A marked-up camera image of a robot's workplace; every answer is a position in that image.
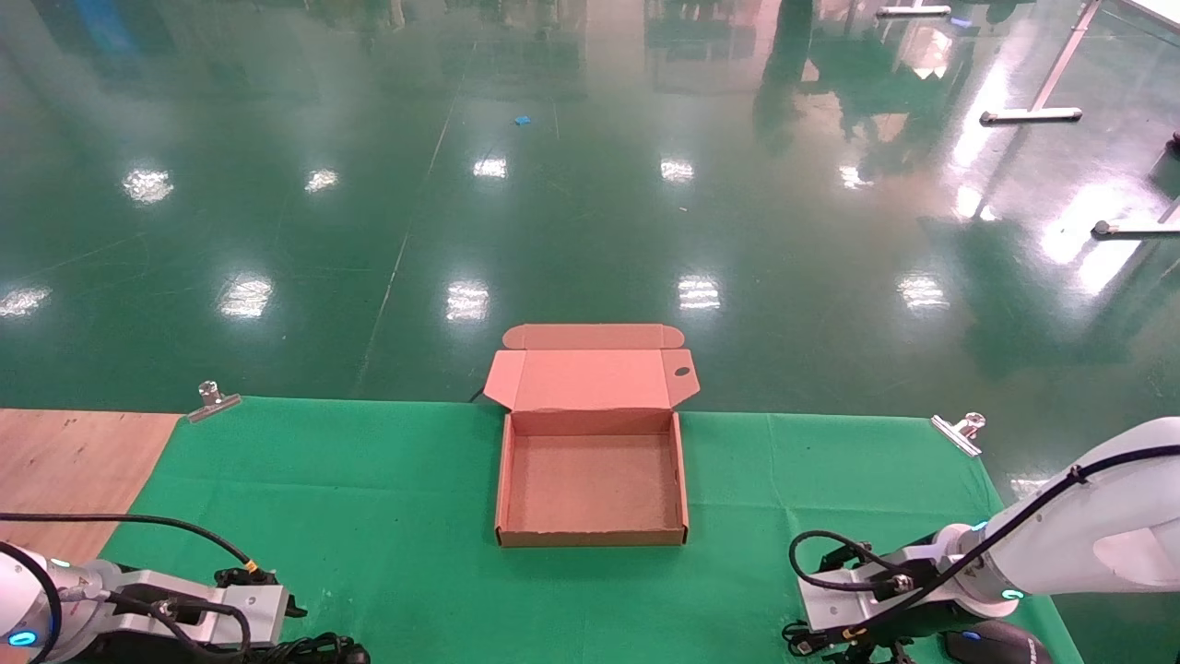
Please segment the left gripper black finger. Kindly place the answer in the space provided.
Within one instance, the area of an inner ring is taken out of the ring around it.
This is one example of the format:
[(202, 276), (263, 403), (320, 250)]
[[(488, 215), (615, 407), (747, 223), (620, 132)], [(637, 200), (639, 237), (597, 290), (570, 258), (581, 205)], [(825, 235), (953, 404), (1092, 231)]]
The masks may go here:
[(302, 619), (295, 594), (278, 581), (277, 573), (261, 568), (235, 567), (218, 571), (218, 601), (235, 606), (253, 622)]

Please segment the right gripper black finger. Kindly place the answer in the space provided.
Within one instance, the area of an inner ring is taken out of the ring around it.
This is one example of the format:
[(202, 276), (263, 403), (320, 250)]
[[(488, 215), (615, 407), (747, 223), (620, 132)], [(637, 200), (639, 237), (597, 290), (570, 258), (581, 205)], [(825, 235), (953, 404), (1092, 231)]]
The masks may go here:
[(826, 637), (826, 663), (877, 663), (873, 659), (878, 650), (885, 650), (889, 656), (879, 663), (914, 663), (906, 647), (914, 639), (902, 638), (881, 640), (873, 635), (853, 635), (853, 637)]
[(872, 551), (871, 543), (867, 541), (850, 541), (843, 543), (843, 546), (830, 551), (821, 555), (820, 566), (821, 570), (839, 570), (848, 565), (848, 563), (859, 566), (860, 564), (873, 563), (874, 554)]

